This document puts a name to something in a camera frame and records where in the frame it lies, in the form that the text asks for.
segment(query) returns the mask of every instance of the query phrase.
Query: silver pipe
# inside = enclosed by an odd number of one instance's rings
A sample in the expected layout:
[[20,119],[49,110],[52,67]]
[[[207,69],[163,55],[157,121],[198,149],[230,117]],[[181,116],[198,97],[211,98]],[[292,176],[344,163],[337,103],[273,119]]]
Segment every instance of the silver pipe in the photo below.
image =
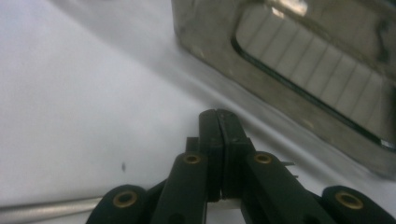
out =
[[102,200],[91,198],[57,203],[39,203],[0,208],[1,224],[22,224],[89,212]]

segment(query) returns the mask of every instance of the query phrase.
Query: screw hole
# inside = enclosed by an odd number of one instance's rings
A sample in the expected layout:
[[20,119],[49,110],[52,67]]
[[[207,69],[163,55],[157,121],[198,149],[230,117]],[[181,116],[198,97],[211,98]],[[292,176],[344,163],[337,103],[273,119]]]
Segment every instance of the screw hole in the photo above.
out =
[[201,161],[201,158],[199,156],[195,156],[195,155],[187,155],[184,157],[184,162],[188,163],[188,164],[195,164]]
[[118,208],[129,207],[137,200],[137,194],[132,190],[126,190],[117,194],[113,199],[113,204]]
[[270,156],[267,156],[267,155],[265,155],[265,154],[258,154],[258,155],[256,155],[256,156],[254,157],[254,160],[255,160],[256,162],[264,163],[264,164],[270,163],[270,162],[272,161],[271,157],[270,157]]
[[335,194],[335,199],[342,204],[345,207],[348,207],[350,209],[362,209],[363,208],[363,202],[353,196],[350,193],[346,193],[345,191],[339,191]]

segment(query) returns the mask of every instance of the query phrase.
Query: brass screw insert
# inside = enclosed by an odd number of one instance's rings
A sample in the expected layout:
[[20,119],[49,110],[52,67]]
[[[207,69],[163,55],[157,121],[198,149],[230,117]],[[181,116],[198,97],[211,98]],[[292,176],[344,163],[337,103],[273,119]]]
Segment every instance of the brass screw insert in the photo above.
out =
[[114,197],[113,204],[118,208],[129,207],[132,204],[136,203],[137,194],[132,190],[125,190],[120,192]]
[[195,164],[201,161],[201,157],[196,155],[187,155],[183,158],[183,161],[188,164]]
[[345,207],[350,209],[359,210],[363,208],[363,202],[345,191],[339,191],[335,194],[335,199]]
[[259,163],[268,164],[272,161],[272,158],[265,154],[257,154],[254,156],[254,160]]

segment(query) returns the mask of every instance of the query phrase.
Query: white surface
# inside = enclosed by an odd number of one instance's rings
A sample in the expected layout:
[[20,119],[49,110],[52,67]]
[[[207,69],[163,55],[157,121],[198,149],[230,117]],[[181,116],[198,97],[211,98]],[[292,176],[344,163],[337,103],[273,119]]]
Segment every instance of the white surface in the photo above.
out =
[[[395,182],[179,47],[168,0],[1,1],[0,96],[1,206],[149,188],[198,135],[199,113],[221,107],[240,117],[258,150],[296,162],[290,170],[307,189],[352,187],[396,216]],[[207,223],[240,223],[239,214],[209,211]]]

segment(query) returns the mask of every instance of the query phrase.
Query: metal rod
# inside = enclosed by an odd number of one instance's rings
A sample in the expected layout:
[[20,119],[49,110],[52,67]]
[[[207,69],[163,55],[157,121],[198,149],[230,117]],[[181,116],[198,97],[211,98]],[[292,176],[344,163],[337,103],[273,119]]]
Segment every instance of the metal rod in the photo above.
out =
[[22,224],[91,211],[102,198],[0,208],[1,224]]

